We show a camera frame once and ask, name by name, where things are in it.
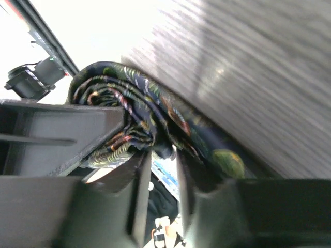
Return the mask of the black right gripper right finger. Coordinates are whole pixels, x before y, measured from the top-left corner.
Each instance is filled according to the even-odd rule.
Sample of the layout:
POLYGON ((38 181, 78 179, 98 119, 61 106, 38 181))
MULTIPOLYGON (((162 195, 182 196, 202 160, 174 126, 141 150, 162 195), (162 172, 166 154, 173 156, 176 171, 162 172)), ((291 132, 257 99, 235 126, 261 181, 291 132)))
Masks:
POLYGON ((329 180, 222 180, 185 152, 176 162, 190 247, 330 247, 329 180))

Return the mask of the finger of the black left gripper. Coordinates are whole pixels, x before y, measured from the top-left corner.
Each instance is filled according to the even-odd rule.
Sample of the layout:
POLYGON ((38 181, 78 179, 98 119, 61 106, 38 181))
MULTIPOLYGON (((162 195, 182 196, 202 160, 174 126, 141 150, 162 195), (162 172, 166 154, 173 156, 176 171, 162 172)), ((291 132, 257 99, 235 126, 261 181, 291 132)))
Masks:
POLYGON ((66 176, 124 127, 122 107, 1 100, 1 175, 66 176))

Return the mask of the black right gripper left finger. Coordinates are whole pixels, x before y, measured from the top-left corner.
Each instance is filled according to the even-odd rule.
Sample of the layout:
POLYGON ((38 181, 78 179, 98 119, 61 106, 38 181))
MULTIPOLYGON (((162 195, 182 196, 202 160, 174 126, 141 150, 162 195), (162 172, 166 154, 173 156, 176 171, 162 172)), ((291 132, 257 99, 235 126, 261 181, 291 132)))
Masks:
POLYGON ((104 177, 1 177, 1 247, 142 247, 151 154, 104 177))

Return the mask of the dark patterned necktie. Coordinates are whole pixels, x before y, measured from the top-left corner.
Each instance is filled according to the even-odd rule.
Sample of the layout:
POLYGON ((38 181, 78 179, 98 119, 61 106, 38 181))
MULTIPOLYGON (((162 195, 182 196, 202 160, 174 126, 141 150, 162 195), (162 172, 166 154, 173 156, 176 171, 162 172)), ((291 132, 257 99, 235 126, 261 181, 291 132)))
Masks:
POLYGON ((270 178, 277 173, 149 75, 113 61, 88 65, 72 79, 67 103, 121 107, 124 126, 81 162, 81 167, 116 167, 135 152, 162 159, 179 156, 186 171, 224 178, 270 178))

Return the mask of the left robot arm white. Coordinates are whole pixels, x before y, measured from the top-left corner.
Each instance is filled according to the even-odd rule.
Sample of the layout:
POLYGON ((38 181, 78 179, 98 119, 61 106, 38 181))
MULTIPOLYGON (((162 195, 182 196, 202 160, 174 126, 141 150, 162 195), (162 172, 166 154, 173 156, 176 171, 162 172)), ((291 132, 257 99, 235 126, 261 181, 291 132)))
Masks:
POLYGON ((6 89, 20 100, 1 100, 1 174, 83 176, 80 164, 124 126, 121 107, 49 105, 40 100, 65 71, 52 58, 9 71, 6 89))

